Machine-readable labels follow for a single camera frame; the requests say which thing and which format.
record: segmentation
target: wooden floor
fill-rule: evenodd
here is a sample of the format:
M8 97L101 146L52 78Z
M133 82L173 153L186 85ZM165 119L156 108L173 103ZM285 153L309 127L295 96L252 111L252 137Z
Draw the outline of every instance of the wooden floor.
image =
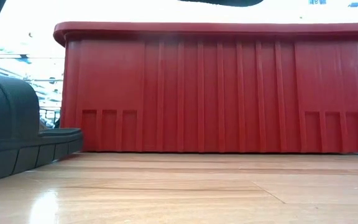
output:
M358 156L78 154L0 180L0 223L358 224Z

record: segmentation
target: plastic storage box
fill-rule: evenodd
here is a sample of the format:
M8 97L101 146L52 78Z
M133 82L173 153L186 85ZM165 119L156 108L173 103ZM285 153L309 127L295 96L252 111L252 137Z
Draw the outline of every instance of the plastic storage box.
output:
M64 22L85 151L358 152L358 24Z

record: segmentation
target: black object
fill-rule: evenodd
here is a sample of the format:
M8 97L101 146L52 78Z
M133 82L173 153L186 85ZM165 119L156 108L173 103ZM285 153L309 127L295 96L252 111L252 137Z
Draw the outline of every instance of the black object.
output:
M261 3L263 0L179 0L188 2L203 2L221 6L247 7Z
M54 128L60 128L60 118L57 119L57 121L55 122L55 127Z
M0 178L46 165L80 151L80 129L39 133L39 102L32 87L0 76Z

